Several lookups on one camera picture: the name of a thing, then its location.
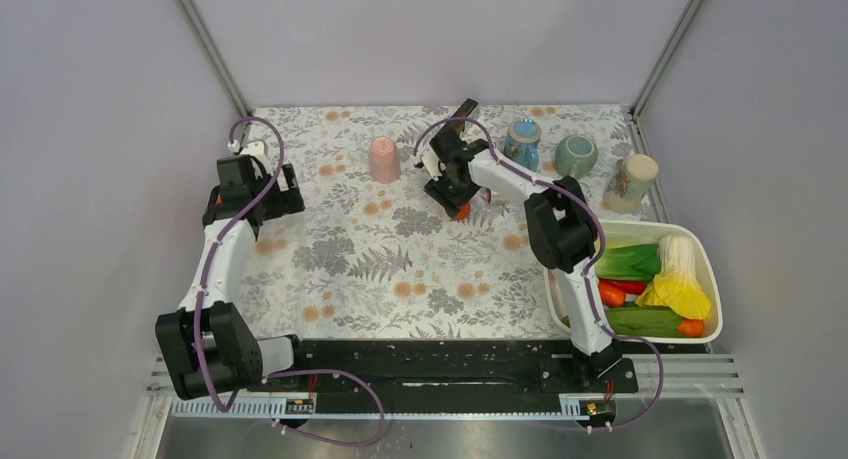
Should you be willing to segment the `small orange mug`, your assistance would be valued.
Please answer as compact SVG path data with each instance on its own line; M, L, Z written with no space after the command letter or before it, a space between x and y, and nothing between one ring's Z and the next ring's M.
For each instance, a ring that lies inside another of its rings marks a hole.
M467 219L469 217L470 213L471 213L471 204L470 203L463 204L458 209L456 215L454 216L454 220L455 221L464 221L465 219Z

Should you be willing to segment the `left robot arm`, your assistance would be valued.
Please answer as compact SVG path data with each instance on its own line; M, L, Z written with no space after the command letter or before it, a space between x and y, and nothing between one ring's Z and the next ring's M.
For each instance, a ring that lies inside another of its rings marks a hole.
M204 246L176 311L155 336L176 395L217 398L260 382L263 352L234 303L261 226L305 209L294 167L245 154L218 160L219 183L202 215Z

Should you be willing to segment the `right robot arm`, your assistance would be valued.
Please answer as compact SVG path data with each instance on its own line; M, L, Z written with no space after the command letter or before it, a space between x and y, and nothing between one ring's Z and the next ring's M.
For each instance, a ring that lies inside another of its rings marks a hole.
M603 313L594 269L606 245L599 219L575 179L553 180L517 165L489 135L465 142L457 130L464 121L439 120L416 140L416 165L430 176L425 193L452 219L482 188L523 207L531 250L565 301L575 381L589 391L601 389L622 354Z

